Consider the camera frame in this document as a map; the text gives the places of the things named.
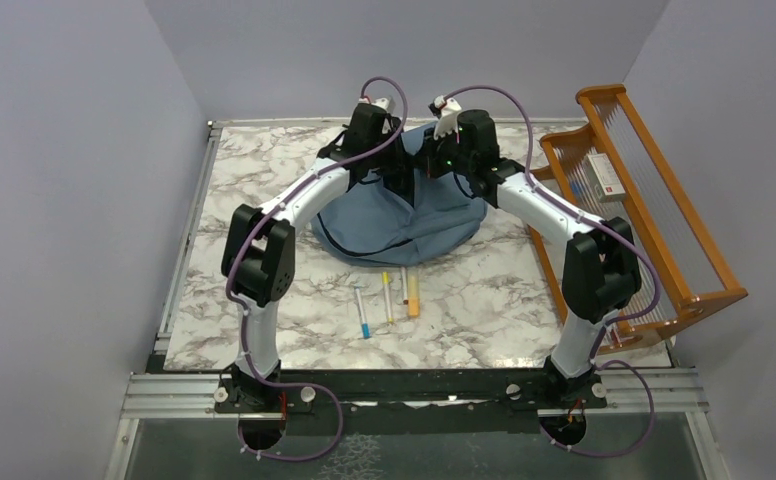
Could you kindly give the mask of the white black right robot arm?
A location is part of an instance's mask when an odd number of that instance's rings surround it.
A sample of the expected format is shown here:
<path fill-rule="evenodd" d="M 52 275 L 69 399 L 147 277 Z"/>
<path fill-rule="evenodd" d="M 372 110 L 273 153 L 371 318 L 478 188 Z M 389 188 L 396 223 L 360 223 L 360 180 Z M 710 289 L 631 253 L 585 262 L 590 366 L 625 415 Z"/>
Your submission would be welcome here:
<path fill-rule="evenodd" d="M 416 167 L 436 178 L 463 177 L 473 197 L 510 213 L 564 246 L 561 277 L 567 319 L 543 365 L 543 398 L 564 407 L 589 382 L 607 323 L 641 289 L 632 230 L 620 217 L 603 220 L 566 202 L 515 160 L 500 154 L 496 126 L 481 109 L 432 110 L 437 121 L 423 136 Z"/>

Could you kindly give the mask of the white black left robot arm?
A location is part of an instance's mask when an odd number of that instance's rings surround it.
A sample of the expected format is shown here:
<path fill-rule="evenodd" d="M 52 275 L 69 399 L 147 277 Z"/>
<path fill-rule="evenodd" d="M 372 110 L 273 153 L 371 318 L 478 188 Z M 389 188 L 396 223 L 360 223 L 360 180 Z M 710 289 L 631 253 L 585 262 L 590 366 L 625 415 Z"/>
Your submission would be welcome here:
<path fill-rule="evenodd" d="M 298 233 L 372 171 L 404 159 L 404 126 L 392 98 L 362 96 L 349 125 L 319 150 L 305 174 L 261 206 L 234 211 L 221 263 L 226 296 L 240 313 L 240 353 L 229 390 L 252 409 L 270 408 L 285 387 L 279 380 L 277 315 L 294 279 Z"/>

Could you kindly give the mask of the blue student backpack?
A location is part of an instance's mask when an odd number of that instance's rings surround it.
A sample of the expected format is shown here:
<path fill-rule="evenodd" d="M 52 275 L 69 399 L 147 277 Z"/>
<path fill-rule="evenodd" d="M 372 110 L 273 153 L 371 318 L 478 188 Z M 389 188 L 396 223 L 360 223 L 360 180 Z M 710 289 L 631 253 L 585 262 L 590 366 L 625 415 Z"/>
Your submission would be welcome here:
<path fill-rule="evenodd" d="M 371 170 L 310 227 L 328 253 L 350 265 L 415 266 L 452 252 L 478 232 L 488 204 L 469 193 L 462 178 L 430 179 L 415 170 L 406 200 Z"/>

